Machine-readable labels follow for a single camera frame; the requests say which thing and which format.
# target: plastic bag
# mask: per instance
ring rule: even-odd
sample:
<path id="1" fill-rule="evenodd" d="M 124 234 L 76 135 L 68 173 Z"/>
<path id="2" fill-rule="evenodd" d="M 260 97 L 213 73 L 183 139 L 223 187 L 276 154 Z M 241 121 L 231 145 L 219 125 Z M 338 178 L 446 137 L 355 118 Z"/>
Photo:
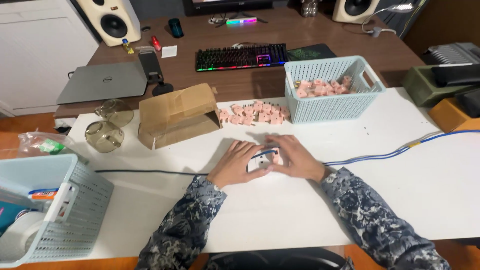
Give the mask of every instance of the plastic bag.
<path id="1" fill-rule="evenodd" d="M 88 160 L 77 152 L 73 151 L 75 142 L 65 135 L 43 133 L 43 132 L 27 132 L 18 135 L 20 146 L 18 147 L 18 158 L 75 154 L 78 161 L 88 164 Z"/>

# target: mechanical keyboard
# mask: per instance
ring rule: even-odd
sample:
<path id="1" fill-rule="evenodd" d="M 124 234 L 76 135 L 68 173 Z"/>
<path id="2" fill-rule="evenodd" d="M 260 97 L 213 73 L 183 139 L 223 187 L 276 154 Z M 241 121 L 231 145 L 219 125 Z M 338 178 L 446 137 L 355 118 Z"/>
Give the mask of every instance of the mechanical keyboard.
<path id="1" fill-rule="evenodd" d="M 197 72 L 283 66 L 287 59 L 287 45 L 268 44 L 241 48 L 198 50 Z"/>

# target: dark blue container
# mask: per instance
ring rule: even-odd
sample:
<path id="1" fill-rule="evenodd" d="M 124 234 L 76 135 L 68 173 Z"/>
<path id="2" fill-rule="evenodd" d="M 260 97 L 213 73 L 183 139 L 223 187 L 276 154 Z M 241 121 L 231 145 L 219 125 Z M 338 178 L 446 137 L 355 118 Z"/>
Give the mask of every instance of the dark blue container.
<path id="1" fill-rule="evenodd" d="M 170 26 L 170 29 L 172 30 L 172 35 L 174 38 L 181 38 L 185 34 L 183 33 L 183 30 L 181 29 L 180 25 L 180 20 L 175 18 L 175 19 L 170 19 L 168 21 L 168 25 Z"/>

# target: camouflage sleeve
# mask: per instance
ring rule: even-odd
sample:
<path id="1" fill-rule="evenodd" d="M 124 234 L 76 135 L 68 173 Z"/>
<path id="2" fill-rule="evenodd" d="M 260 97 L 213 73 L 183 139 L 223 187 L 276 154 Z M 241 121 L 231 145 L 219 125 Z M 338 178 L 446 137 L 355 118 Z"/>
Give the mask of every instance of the camouflage sleeve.
<path id="1" fill-rule="evenodd" d="M 322 181 L 353 240 L 382 267 L 390 270 L 450 270 L 435 245 L 418 236 L 397 217 L 378 193 L 342 168 Z"/>
<path id="2" fill-rule="evenodd" d="M 195 176 L 183 198 L 150 237 L 135 269 L 188 269 L 205 247 L 210 223 L 226 197 L 205 176 Z"/>

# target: desk lamp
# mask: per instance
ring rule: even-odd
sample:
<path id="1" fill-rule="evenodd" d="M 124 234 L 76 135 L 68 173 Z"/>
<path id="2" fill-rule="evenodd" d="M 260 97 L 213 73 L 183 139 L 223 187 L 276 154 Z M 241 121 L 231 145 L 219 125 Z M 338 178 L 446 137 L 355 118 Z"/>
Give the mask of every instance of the desk lamp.
<path id="1" fill-rule="evenodd" d="M 415 9 L 415 5 L 413 4 L 401 4 L 401 5 L 393 5 L 386 9 L 379 10 L 374 14 L 370 15 L 362 24 L 361 29 L 364 33 L 370 34 L 372 37 L 378 37 L 381 32 L 392 32 L 396 35 L 396 31 L 392 29 L 382 29 L 381 27 L 374 27 L 373 30 L 365 30 L 363 26 L 376 14 L 383 12 L 383 11 L 390 11 L 394 13 L 409 13 Z"/>

